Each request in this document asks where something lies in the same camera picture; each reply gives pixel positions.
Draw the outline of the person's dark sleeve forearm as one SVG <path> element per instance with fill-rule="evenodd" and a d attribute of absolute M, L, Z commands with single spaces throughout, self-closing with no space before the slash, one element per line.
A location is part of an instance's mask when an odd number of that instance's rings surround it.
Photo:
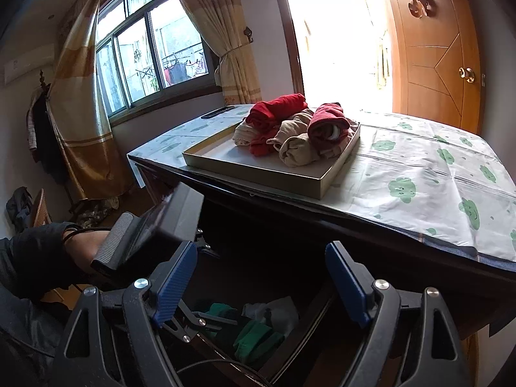
<path fill-rule="evenodd" d="M 62 222 L 27 229 L 1 240 L 1 287 L 20 299 L 38 300 L 56 288 L 92 284 L 91 264 L 107 230 Z"/>

